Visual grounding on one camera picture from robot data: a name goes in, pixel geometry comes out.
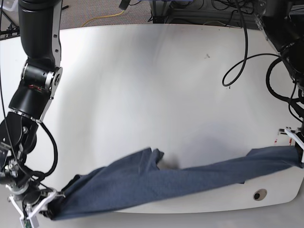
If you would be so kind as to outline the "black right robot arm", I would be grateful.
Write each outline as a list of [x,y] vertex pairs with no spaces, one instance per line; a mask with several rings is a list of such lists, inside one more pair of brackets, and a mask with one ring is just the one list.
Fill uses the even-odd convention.
[[43,119],[62,76],[59,38],[62,1],[20,0],[18,8],[20,39],[27,60],[0,124],[0,182],[11,192],[12,203],[21,202],[21,220],[28,222],[35,213],[46,211],[48,203],[58,195],[49,187],[40,189],[42,181],[57,166],[55,139],[50,138],[54,159],[47,172],[27,167],[26,159],[36,146],[37,130],[44,127]]

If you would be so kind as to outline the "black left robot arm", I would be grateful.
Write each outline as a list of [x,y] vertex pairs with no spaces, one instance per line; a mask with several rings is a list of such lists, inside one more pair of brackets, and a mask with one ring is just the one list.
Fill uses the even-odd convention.
[[[295,141],[301,166],[304,165],[304,30],[293,21],[289,13],[297,0],[256,0],[255,16],[258,27],[278,54],[266,73],[266,87],[276,99],[286,102],[291,115],[298,119],[301,127],[294,133],[285,129]],[[293,83],[289,97],[279,95],[270,85],[273,68],[283,63]]]

